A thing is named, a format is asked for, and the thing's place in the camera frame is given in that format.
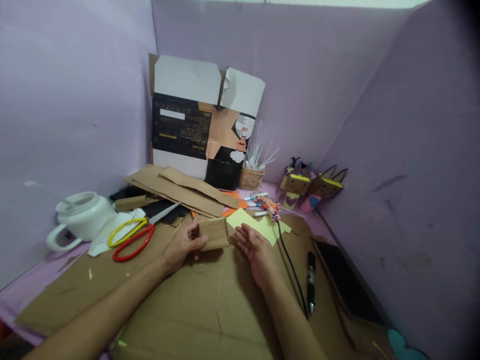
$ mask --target yellow scissors handle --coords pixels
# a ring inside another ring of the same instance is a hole
[[[113,240],[114,240],[114,237],[115,235],[117,235],[117,233],[122,230],[126,225],[128,224],[133,224],[133,223],[138,223],[140,222],[132,231],[130,231],[127,235],[125,235],[124,237],[122,237],[120,240],[118,240],[116,243],[113,243]],[[126,222],[124,222],[122,225],[120,225],[119,227],[117,227],[115,229],[114,232],[112,232],[110,234],[110,236],[108,237],[108,240],[106,241],[108,247],[110,248],[114,248],[118,245],[120,245],[121,243],[123,242],[126,242],[128,239],[130,239],[133,234],[135,234],[138,230],[140,230],[140,228],[144,225],[146,225],[148,223],[148,220],[146,217],[143,217],[143,218],[139,218],[139,219],[133,219],[133,220],[128,220]]]

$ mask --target jar handle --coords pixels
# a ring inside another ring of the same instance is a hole
[[[81,238],[77,238],[75,241],[68,244],[67,246],[60,246],[57,243],[57,238],[59,237],[60,233],[65,230],[66,227],[67,225],[60,224],[56,228],[54,228],[46,237],[46,245],[53,251],[68,251],[80,245],[80,243],[82,242]]]

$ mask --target yellow sticky note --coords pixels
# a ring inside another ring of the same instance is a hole
[[[245,223],[257,230],[262,234],[265,239],[267,239],[270,244],[275,245],[277,239],[280,237],[279,228],[276,222],[272,222],[270,216],[265,215],[261,221],[255,220],[253,217],[248,215],[245,210],[239,208],[232,215],[226,218],[226,222],[232,227],[236,228],[237,226],[242,226],[242,223]],[[292,231],[292,228],[289,227],[284,222],[280,221],[280,229],[282,233],[289,233]]]

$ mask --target blue object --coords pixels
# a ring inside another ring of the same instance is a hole
[[[398,360],[429,360],[421,351],[408,347],[404,337],[398,331],[389,329],[386,336]]]
[[[318,200],[316,197],[310,197],[310,199],[308,200],[308,203],[310,205],[311,208],[314,208],[317,206],[317,204],[319,203],[320,200]]]

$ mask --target black marker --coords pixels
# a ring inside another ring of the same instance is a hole
[[[308,252],[308,279],[307,279],[307,301],[310,310],[310,315],[313,315],[315,308],[315,254]]]

